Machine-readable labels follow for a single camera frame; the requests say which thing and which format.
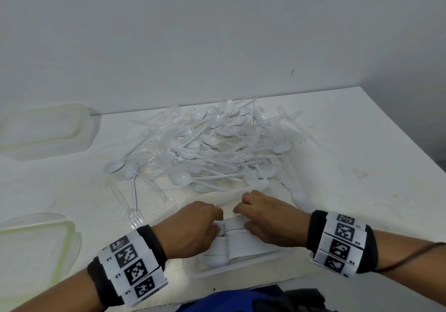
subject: black cable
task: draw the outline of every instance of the black cable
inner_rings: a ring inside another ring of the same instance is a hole
[[[412,253],[409,257],[404,258],[403,260],[397,262],[396,264],[393,264],[391,266],[385,267],[384,269],[375,270],[374,272],[376,272],[376,273],[383,273],[383,272],[388,272],[388,271],[391,271],[391,270],[395,270],[396,268],[399,268],[400,266],[403,266],[403,265],[411,262],[415,258],[418,258],[421,255],[431,251],[432,249],[434,249],[434,248],[436,248],[438,246],[442,246],[442,245],[446,245],[446,243],[444,243],[444,242],[437,242],[437,243],[429,244],[429,245],[423,247],[422,249]]]

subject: left hand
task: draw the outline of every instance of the left hand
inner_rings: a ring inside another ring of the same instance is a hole
[[[223,210],[197,201],[152,226],[152,230],[167,259],[190,258],[209,249],[220,231],[213,224],[215,220],[223,220]]]

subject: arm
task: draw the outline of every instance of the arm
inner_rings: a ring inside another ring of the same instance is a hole
[[[222,209],[194,202],[153,226],[152,230],[167,259],[189,258],[210,247],[219,232],[219,227],[212,223],[222,219]],[[87,269],[83,269],[13,312],[101,312],[106,308]]]
[[[278,246],[307,245],[310,213],[258,191],[245,193],[234,212],[251,219],[245,228],[266,243]],[[396,264],[432,244],[426,240],[377,230],[374,235],[378,249],[376,270]],[[446,306],[445,259],[446,247],[440,246],[383,275]]]

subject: qr code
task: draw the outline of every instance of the qr code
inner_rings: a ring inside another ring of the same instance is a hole
[[[127,245],[129,243],[127,236],[119,238],[116,242],[113,242],[110,244],[111,252],[114,253],[115,251],[119,250],[124,245]]]
[[[333,257],[327,256],[327,259],[325,260],[324,265],[327,268],[332,269],[333,271],[336,271],[337,273],[341,273],[345,264],[340,260],[337,260],[337,259],[334,259]]]
[[[338,223],[336,226],[336,230],[334,234],[343,239],[347,239],[349,242],[353,240],[354,236],[354,228],[351,226],[344,225],[342,223]]]
[[[119,267],[122,269],[127,264],[130,264],[132,260],[136,259],[138,254],[133,245],[130,244],[128,247],[124,247],[119,252],[116,252],[115,257]]]
[[[142,279],[144,276],[148,275],[148,271],[142,260],[129,266],[124,270],[124,273],[130,286]]]
[[[350,247],[347,244],[336,239],[332,240],[329,253],[343,260],[347,260],[349,252]]]
[[[343,222],[345,224],[348,225],[353,225],[354,224],[354,218],[349,217],[349,216],[345,216],[345,215],[338,215],[337,219],[340,222]]]
[[[148,277],[147,279],[144,279],[141,283],[135,286],[135,292],[137,293],[137,297],[141,298],[147,292],[153,290],[154,287],[155,284],[153,283],[152,276]]]

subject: forearm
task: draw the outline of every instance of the forearm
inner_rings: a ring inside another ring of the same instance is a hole
[[[374,231],[378,266],[382,269],[407,258],[426,245],[422,239]],[[446,306],[446,246],[439,246],[384,276]]]
[[[86,269],[27,301],[13,312],[100,312],[95,284]]]

